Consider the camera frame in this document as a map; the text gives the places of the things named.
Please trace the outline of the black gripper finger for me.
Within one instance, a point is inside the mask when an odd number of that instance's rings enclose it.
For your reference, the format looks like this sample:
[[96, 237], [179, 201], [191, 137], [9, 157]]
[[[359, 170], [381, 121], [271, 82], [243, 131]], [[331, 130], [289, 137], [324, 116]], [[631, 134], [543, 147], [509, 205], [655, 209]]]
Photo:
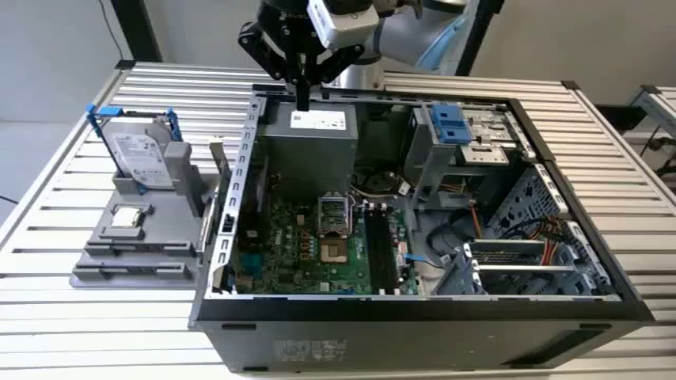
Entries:
[[303, 68], [303, 111], [309, 109], [312, 87], [321, 83], [329, 83], [348, 66], [357, 61], [363, 53], [364, 46], [356, 44], [339, 48], [321, 62], [317, 61], [317, 51], [311, 51], [305, 54]]
[[303, 76], [299, 53], [284, 53], [263, 31], [259, 22], [247, 22], [237, 37], [240, 47], [252, 57], [268, 75], [292, 87], [296, 97], [296, 110], [303, 110]]

